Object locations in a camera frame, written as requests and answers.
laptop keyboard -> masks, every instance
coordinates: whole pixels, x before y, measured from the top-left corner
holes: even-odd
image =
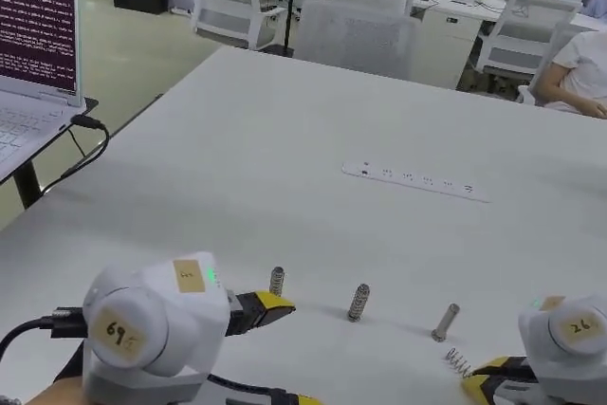
[[[62,114],[61,109],[41,114],[0,107],[0,162],[44,135]]]

desk drawer cabinet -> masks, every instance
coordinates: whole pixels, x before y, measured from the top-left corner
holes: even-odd
[[[481,28],[479,19],[426,11],[414,55],[412,81],[454,89]]]

laptop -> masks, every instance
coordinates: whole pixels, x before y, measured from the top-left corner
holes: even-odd
[[[0,0],[0,182],[84,112],[78,0]]]

chair armrest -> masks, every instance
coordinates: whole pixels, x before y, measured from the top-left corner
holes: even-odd
[[[520,94],[520,103],[521,104],[530,104],[532,106],[535,106],[536,104],[536,100],[535,97],[533,96],[533,94],[531,94],[531,92],[529,91],[529,86],[528,85],[519,85],[518,87],[519,89],[519,94]]]
[[[261,14],[265,17],[272,17],[277,16],[285,11],[286,9],[284,9],[283,7],[276,7],[275,9],[269,9],[268,11],[262,11]]]

metal bolt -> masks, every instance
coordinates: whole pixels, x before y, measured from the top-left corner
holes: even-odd
[[[367,284],[359,285],[357,292],[354,295],[354,299],[352,300],[352,304],[350,305],[350,310],[348,311],[348,320],[350,322],[357,322],[360,320],[370,293],[371,288],[369,288]]]
[[[435,341],[445,341],[445,339],[447,338],[447,331],[449,330],[449,327],[453,323],[453,320],[455,320],[455,317],[458,313],[459,305],[450,304],[447,308],[447,311],[445,312],[445,315],[443,315],[443,318],[441,319],[440,323],[438,324],[438,326],[436,326],[436,329],[432,331],[432,338]]]
[[[283,295],[283,282],[285,281],[285,270],[276,266],[272,269],[272,274],[269,278],[269,292],[275,296]]]

